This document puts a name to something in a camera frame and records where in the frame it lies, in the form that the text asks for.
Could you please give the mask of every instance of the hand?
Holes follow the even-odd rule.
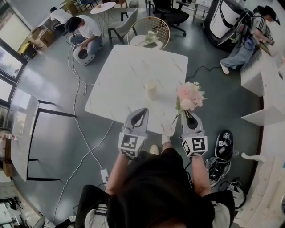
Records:
[[[87,48],[87,43],[82,42],[82,43],[80,44],[80,49],[86,49],[86,48]]]

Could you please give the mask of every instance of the gold wire chair back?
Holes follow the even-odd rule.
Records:
[[[153,31],[157,39],[163,44],[161,50],[164,49],[169,42],[170,29],[168,25],[163,20],[157,17],[148,16],[136,21],[131,26],[127,35],[128,45],[130,45],[131,40],[134,38],[132,37],[134,35],[134,33],[132,32],[133,27],[135,27],[135,30],[137,31],[138,35],[147,35],[149,31]]]

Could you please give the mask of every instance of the white cable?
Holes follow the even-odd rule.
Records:
[[[94,84],[87,84],[86,82],[84,82],[84,81],[79,77],[77,71],[76,71],[75,68],[74,68],[74,56],[73,56],[73,60],[72,60],[72,67],[73,67],[73,68],[70,67],[70,65],[69,65],[69,55],[70,55],[70,51],[71,51],[72,48],[73,48],[73,46],[71,46],[71,48],[69,49],[67,58],[68,58],[68,67],[73,71],[74,75],[78,78],[78,86],[77,86],[77,91],[76,91],[76,94],[75,94],[75,97],[74,97],[74,105],[73,105],[73,112],[74,112],[74,115],[75,115],[75,104],[76,104],[77,94],[78,94],[78,92],[79,92],[80,82],[85,83],[85,89],[84,89],[84,91],[83,91],[83,93],[82,93],[83,96],[86,95],[87,86],[88,86],[88,85],[94,85]],[[88,147],[88,149],[89,149],[89,152],[88,152],[86,155],[84,155],[84,157],[81,159],[81,162],[79,163],[78,167],[75,169],[75,171],[72,173],[72,175],[67,179],[66,184],[63,186],[63,189],[62,189],[62,191],[61,191],[61,195],[60,195],[59,200],[58,200],[58,202],[57,202],[57,206],[55,207],[55,212],[54,212],[54,216],[53,216],[53,222],[54,222],[54,219],[55,219],[55,216],[56,216],[56,213],[57,213],[57,207],[58,207],[59,202],[60,202],[60,200],[61,200],[61,197],[62,197],[62,194],[63,194],[63,192],[64,192],[64,189],[65,189],[65,187],[67,186],[69,180],[73,177],[73,175],[76,173],[76,171],[77,171],[77,170],[79,169],[79,167],[81,166],[81,164],[82,164],[84,158],[85,158],[89,153],[91,153],[92,156],[93,156],[93,157],[95,158],[95,160],[97,161],[97,163],[99,164],[101,170],[103,169],[103,168],[102,168],[102,165],[101,165],[100,162],[97,160],[97,158],[95,157],[95,155],[93,154],[92,151],[101,145],[101,143],[104,141],[104,139],[105,139],[106,136],[108,135],[108,133],[109,133],[109,131],[110,131],[110,129],[111,129],[113,123],[114,123],[114,121],[112,121],[112,123],[111,123],[111,125],[110,125],[110,127],[109,127],[109,129],[108,129],[108,131],[107,131],[107,133],[105,134],[105,136],[103,137],[103,139],[101,140],[101,142],[100,142],[96,147],[94,147],[93,149],[90,149],[90,147],[89,147],[89,145],[88,145],[88,143],[87,143],[87,141],[86,141],[86,139],[85,139],[85,136],[84,136],[84,134],[83,134],[83,132],[82,132],[80,126],[79,126],[79,123],[78,123],[76,117],[74,117],[74,119],[75,119],[75,121],[76,121],[76,123],[77,123],[77,126],[78,126],[78,128],[79,128],[79,130],[80,130],[82,136],[83,136],[84,142],[86,143],[86,145],[87,145],[87,147]]]

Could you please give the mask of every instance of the sock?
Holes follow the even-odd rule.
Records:
[[[165,144],[166,142],[170,142],[170,138],[166,135],[162,135],[162,139],[161,139],[162,145]]]

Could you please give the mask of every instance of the wall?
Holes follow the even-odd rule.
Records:
[[[52,7],[58,7],[64,0],[7,0],[7,2],[32,30],[50,14]]]
[[[275,45],[269,46],[269,50],[272,56],[277,55],[278,52],[281,52],[285,49],[285,10],[282,8],[280,3],[277,0],[246,0],[245,7],[253,10],[258,5],[261,6],[270,6],[279,17],[281,25],[277,23],[267,23],[268,27],[271,30],[271,35],[275,41]]]
[[[24,25],[18,16],[14,14],[0,30],[0,38],[11,48],[17,51],[29,33],[30,30]]]

